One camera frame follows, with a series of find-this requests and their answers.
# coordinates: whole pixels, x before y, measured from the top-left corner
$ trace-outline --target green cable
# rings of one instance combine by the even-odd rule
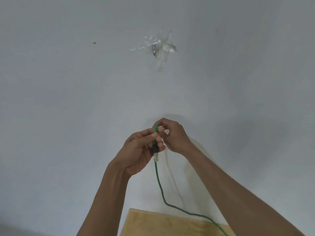
[[[155,128],[154,128],[154,132],[157,131],[157,128],[158,128],[158,124],[157,124],[157,125],[155,126]],[[186,213],[186,214],[188,214],[188,215],[194,215],[194,216],[206,218],[206,219],[210,220],[215,226],[217,226],[217,227],[219,228],[219,230],[222,231],[222,233],[224,234],[224,236],[228,236],[228,234],[221,228],[221,226],[220,226],[218,223],[214,222],[213,219],[211,219],[211,218],[209,218],[209,217],[207,217],[207,216],[205,216],[205,215],[190,213],[190,212],[188,212],[188,211],[186,211],[186,210],[183,210],[183,209],[181,209],[181,208],[179,208],[179,207],[177,207],[177,206],[174,206],[174,205],[171,205],[171,204],[167,203],[166,200],[165,200],[165,197],[164,197],[164,193],[163,193],[163,189],[162,189],[161,183],[160,183],[160,178],[159,178],[159,176],[158,176],[157,163],[156,163],[155,160],[154,160],[154,165],[155,165],[155,172],[156,172],[157,179],[158,179],[158,185],[159,185],[160,190],[161,190],[161,193],[162,193],[162,198],[163,198],[164,203],[165,203],[167,206],[172,207],[172,208],[177,209],[177,210],[180,210],[180,211],[182,211],[182,212],[184,212],[184,213]]]

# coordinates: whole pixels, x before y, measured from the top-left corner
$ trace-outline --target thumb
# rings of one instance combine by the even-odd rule
[[[157,137],[157,132],[154,132],[151,135],[137,139],[137,147],[143,147],[147,144],[152,143],[156,139],[156,137]]]

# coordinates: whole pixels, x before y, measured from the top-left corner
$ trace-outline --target hand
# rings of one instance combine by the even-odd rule
[[[169,129],[169,134],[166,134],[164,131],[159,131],[159,135],[163,138],[164,143],[171,151],[183,155],[191,146],[193,146],[193,143],[188,138],[183,126],[178,122],[162,118],[153,126],[156,124],[163,126],[165,129]]]
[[[163,127],[159,127],[159,132],[164,132]],[[129,177],[140,172],[152,158],[150,148],[156,140],[160,151],[165,150],[162,138],[149,128],[133,133],[124,143],[124,146],[113,159],[113,163],[118,163]]]

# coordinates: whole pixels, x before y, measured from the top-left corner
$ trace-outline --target wooden surface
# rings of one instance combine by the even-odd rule
[[[235,236],[228,225],[220,225],[229,236]],[[224,236],[213,224],[130,209],[120,236]]]

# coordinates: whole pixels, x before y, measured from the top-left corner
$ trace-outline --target right hand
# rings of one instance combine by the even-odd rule
[[[179,154],[184,154],[188,151],[193,143],[188,138],[184,128],[178,122],[162,118],[157,121],[153,127],[158,124],[159,126],[163,126],[165,129],[169,130],[169,134],[166,134],[164,131],[160,132],[159,135],[163,139],[166,146],[173,152],[177,152]]]

